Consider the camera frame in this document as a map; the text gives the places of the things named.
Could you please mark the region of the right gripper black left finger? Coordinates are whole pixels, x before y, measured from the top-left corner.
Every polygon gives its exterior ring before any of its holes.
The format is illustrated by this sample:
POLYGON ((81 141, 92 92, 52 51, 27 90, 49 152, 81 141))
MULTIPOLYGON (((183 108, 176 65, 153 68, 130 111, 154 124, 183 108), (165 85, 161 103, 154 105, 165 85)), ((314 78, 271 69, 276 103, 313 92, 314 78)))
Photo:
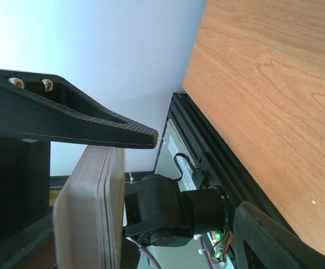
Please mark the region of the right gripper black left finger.
POLYGON ((0 242, 0 268, 10 268, 53 235, 53 215, 48 214, 0 242))

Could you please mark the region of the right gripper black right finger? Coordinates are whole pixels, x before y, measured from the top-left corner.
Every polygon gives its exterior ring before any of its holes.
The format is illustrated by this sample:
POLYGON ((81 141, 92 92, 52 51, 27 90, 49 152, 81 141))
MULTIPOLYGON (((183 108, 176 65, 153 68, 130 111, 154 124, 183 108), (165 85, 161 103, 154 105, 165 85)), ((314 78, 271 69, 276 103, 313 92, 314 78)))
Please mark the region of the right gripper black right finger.
POLYGON ((325 268, 325 256, 250 202, 234 216, 237 268, 325 268))

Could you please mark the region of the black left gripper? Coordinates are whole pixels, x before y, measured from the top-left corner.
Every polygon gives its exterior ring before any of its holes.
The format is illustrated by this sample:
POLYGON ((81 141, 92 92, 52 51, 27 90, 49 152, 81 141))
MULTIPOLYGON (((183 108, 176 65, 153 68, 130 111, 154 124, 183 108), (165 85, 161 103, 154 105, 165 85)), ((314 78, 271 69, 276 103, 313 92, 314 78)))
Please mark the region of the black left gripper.
POLYGON ((45 141, 153 149, 158 135, 60 76, 0 69, 0 241, 50 212, 45 141))

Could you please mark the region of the pink-backed card deck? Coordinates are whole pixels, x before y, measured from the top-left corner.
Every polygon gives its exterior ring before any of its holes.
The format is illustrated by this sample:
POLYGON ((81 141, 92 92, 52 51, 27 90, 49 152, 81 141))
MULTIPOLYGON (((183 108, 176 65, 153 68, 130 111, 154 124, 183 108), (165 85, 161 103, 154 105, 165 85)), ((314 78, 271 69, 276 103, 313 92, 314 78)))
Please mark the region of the pink-backed card deck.
POLYGON ((53 208, 58 268, 120 268, 125 150, 87 146, 53 208))

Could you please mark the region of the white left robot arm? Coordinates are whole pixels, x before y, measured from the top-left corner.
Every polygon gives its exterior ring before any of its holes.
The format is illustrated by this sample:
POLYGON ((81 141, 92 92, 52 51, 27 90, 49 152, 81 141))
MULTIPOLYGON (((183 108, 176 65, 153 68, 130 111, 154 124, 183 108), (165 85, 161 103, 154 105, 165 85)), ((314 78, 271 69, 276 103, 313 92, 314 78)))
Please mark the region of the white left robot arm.
MULTIPOLYGON (((157 139, 59 76, 0 70, 0 242, 47 215, 51 142, 152 149, 157 139)), ((227 223, 223 194, 181 192, 176 180, 150 175, 126 189, 123 234, 144 246, 183 246, 227 223)))

